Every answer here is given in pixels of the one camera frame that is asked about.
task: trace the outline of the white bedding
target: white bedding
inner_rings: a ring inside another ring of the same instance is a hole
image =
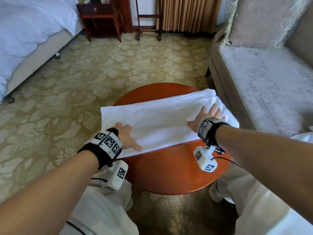
[[[209,110],[214,103],[221,109],[226,122],[239,128],[238,121],[215,91],[206,89],[156,101],[101,107],[102,129],[106,130],[116,122],[133,127],[131,136],[143,147],[143,152],[126,149],[118,158],[129,157],[199,139],[187,126],[187,121],[194,120],[202,106]]]
[[[0,0],[0,101],[18,65],[39,44],[67,29],[75,34],[77,0]]]

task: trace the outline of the white wall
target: white wall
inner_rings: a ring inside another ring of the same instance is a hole
[[[136,10],[136,0],[130,0],[131,2],[131,15],[133,20],[133,25],[137,26],[137,10]],[[140,15],[153,15],[158,13],[156,10],[156,0],[138,0],[138,11]],[[154,26],[155,19],[154,18],[141,18],[140,19],[141,26]]]
[[[136,0],[130,0],[131,2],[131,15],[133,20],[133,25],[137,26],[137,10],[136,10]],[[225,22],[228,14],[226,10],[229,10],[228,5],[230,4],[231,0],[222,0],[221,7],[217,17],[217,25]],[[149,15],[155,14],[156,12],[156,0],[138,0],[138,10],[140,15]],[[140,19],[140,25],[142,26],[154,26],[155,20],[151,19]]]

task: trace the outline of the nightstand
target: nightstand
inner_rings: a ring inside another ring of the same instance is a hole
[[[89,42],[91,42],[91,36],[108,37],[110,25],[104,21],[108,18],[114,21],[117,39],[122,42],[121,32],[124,28],[124,20],[118,0],[110,0],[110,4],[102,4],[100,0],[91,0],[89,4],[77,4],[77,9]],[[119,27],[118,16],[122,23],[122,30]]]

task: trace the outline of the person's right arm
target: person's right arm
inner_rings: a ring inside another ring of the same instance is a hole
[[[219,118],[221,113],[216,104],[209,113],[206,110],[203,107],[188,122],[194,132],[202,117]],[[215,139],[245,170],[313,224],[313,144],[227,125],[217,129]]]

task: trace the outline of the sofa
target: sofa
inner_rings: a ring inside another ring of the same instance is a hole
[[[290,137],[313,125],[312,0],[234,0],[206,76],[240,127]]]

